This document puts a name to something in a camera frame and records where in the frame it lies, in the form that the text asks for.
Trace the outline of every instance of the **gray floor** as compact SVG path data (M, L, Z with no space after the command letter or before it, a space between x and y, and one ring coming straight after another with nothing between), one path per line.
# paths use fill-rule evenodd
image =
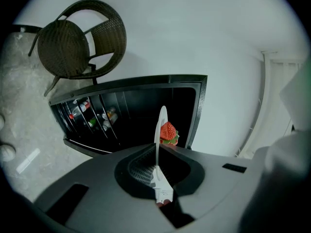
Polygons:
M64 145L64 134L48 101L52 96L92 85L91 80L61 79L54 90L43 97L53 75L41 64L36 47L31 57L27 55L34 36L11 34L0 59L0 114L5 118L0 141L16 149L15 159L3 163L2 167L11 186L30 201L90 158ZM16 168L35 149L40 149L40 154L18 174Z

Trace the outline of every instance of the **red strawberry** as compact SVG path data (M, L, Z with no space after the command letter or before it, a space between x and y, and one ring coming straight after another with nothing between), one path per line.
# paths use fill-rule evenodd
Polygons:
M176 129L175 127L170 123L166 122L161 127L160 131L160 138L164 140L172 140L176 136Z

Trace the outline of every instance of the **rectangular black hole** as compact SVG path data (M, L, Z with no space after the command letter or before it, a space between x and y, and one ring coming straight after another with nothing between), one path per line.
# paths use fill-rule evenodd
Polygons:
M226 169L229 169L229 170L232 170L232 171L236 171L236 172L239 172L239 173L244 173L245 170L246 170L246 167L237 166L237 165L233 165L233 164L229 164L229 163L224 164L223 168L226 168Z
M73 210L77 207L88 187L74 184L48 211L47 215L56 222L65 225Z

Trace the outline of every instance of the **brown chair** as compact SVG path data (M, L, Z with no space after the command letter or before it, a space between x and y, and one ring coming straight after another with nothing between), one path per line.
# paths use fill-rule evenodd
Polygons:
M80 10L93 10L103 14L107 21L82 32L73 22L61 16L69 17ZM86 34L91 32L95 44L95 54L90 56ZM38 55L43 66L55 76L46 90L46 96L60 78L95 79L109 73L120 62L126 48L126 32L119 14L108 4L98 0L81 0L68 7L59 17L41 29L35 36L28 56L31 55L38 40ZM109 62L98 70L89 61L97 56L113 53ZM87 67L93 71L84 73Z

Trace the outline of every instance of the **chair seat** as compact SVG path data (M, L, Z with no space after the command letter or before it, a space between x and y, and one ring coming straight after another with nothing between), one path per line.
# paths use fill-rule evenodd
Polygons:
M38 55L51 74L70 79L85 71L89 47L82 30L73 22L57 20L40 32Z

